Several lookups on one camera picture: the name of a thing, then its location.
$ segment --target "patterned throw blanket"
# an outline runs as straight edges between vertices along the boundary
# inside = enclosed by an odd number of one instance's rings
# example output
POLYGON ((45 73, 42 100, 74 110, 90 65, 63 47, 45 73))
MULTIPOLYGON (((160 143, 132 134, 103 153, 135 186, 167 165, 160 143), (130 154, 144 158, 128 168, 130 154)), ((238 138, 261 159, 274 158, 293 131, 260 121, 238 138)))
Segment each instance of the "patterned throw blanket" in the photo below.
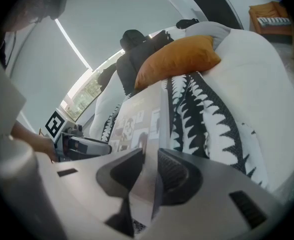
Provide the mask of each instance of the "patterned throw blanket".
MULTIPOLYGON (((255 131, 234 120, 199 72, 162 81, 168 92, 170 148, 230 165, 266 188, 268 177, 255 131)), ((135 95, 129 94, 124 101, 135 95)), ((122 104, 104 125, 108 142, 122 104)))

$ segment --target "person's hand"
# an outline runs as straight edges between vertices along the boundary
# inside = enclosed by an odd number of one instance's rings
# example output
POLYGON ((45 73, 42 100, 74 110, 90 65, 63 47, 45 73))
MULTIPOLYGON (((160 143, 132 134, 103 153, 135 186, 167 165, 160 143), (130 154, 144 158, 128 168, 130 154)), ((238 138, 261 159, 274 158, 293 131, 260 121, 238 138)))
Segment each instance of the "person's hand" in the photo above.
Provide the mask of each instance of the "person's hand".
POLYGON ((52 161, 57 162, 58 157, 55 152, 54 142, 50 138, 47 138, 47 137, 44 137, 42 142, 43 143, 41 143, 41 145, 43 146, 43 151, 40 151, 40 152, 47 154, 47 156, 49 156, 49 158, 52 161))
POLYGON ((34 151, 47 154, 47 156, 49 156, 52 161, 58 161, 58 157, 54 148, 54 142, 50 138, 43 137, 29 131, 18 121, 16 121, 14 124, 11 130, 11 135, 14 138, 27 142, 29 145, 31 145, 34 151))

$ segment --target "black bag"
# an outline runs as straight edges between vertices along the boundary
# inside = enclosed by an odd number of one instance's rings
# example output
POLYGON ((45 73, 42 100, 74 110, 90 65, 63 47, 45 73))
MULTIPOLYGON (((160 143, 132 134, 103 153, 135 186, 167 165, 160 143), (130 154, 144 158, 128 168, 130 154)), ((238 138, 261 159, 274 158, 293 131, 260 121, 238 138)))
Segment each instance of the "black bag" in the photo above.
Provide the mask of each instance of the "black bag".
POLYGON ((125 52, 117 60, 117 73, 126 95, 134 91, 137 74, 145 60, 172 41, 174 40, 170 35, 163 30, 153 38, 148 38, 145 42, 125 52))
POLYGON ((105 90, 115 71, 116 63, 111 64, 109 67, 104 69, 103 72, 100 74, 100 76, 97 79, 97 83, 101 86, 101 91, 105 90))
POLYGON ((177 27, 177 29, 184 30, 184 29, 187 29, 188 27, 190 27, 196 23, 199 23, 199 20, 196 18, 181 19, 180 21, 177 22, 176 27, 177 27))
POLYGON ((120 45, 125 52, 129 52, 134 47, 146 41, 146 37, 136 29, 125 31, 120 39, 120 45))

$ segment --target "white cushion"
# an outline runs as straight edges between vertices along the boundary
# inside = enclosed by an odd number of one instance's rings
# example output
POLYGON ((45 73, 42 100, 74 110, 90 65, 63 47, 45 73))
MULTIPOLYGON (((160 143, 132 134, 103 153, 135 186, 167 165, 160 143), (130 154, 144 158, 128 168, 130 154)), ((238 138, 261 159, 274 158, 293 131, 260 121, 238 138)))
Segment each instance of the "white cushion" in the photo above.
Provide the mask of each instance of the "white cushion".
POLYGON ((294 171, 294 88, 277 51, 254 32, 232 29, 215 52, 221 62, 204 79, 257 133, 273 192, 294 171))
POLYGON ((229 35, 231 28, 213 21, 203 21, 186 28, 186 37, 196 35, 211 36, 212 48, 216 51, 221 42, 229 35))
POLYGON ((92 139, 101 140, 104 125, 116 106, 126 97, 122 82, 115 71, 105 90, 97 98, 95 116, 89 129, 92 139))

